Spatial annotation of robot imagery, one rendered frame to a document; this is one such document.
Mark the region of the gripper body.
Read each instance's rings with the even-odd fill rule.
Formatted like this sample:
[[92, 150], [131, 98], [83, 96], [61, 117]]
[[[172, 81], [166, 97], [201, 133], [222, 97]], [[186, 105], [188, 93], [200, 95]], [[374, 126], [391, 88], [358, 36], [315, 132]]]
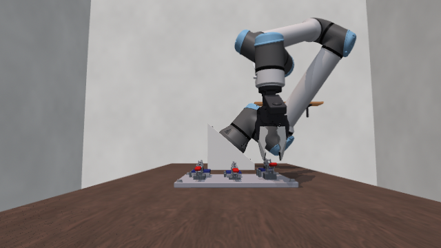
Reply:
[[264, 85], [258, 88], [258, 93], [262, 94], [263, 97], [263, 106], [257, 109], [257, 116], [260, 115], [264, 126], [279, 126], [285, 119], [284, 114], [270, 115], [264, 103], [264, 95], [273, 95], [280, 92], [282, 92], [282, 87], [279, 85]]

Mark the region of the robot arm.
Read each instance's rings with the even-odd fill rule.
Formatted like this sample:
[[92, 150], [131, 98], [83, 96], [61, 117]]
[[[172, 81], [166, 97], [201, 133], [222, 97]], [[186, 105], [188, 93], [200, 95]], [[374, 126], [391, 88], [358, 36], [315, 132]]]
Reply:
[[[278, 94], [264, 95], [264, 103], [270, 115], [287, 115], [289, 135], [285, 150], [294, 140], [294, 125], [339, 60], [349, 55], [356, 42], [356, 34], [331, 21], [308, 18], [299, 24], [263, 32], [243, 30], [234, 45], [239, 54], [255, 63], [254, 79], [257, 88], [264, 85], [284, 87], [285, 77], [294, 69], [294, 60], [284, 47], [303, 41], [316, 42], [322, 47], [287, 101], [284, 103]], [[252, 138], [258, 143], [255, 122], [259, 107], [253, 103], [248, 104], [228, 127], [219, 132], [242, 153]], [[265, 149], [278, 156], [280, 147], [277, 126], [264, 127], [268, 130]]]

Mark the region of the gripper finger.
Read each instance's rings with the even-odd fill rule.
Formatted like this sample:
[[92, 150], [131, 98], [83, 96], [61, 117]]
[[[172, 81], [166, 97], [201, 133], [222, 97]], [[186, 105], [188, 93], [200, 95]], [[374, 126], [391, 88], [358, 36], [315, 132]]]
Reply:
[[279, 126], [277, 127], [276, 134], [278, 135], [277, 141], [280, 147], [279, 159], [281, 161], [285, 152], [285, 146], [289, 134], [289, 121], [287, 120], [287, 115], [285, 115], [284, 121], [280, 123], [280, 127]]
[[261, 154], [263, 160], [265, 160], [265, 156], [266, 156], [265, 137], [268, 134], [268, 130], [264, 127], [264, 123], [261, 121], [260, 115], [257, 116], [256, 122], [255, 122], [255, 130], [256, 130], [256, 135], [258, 138], [258, 145], [259, 145], [259, 149], [260, 149], [260, 154]]

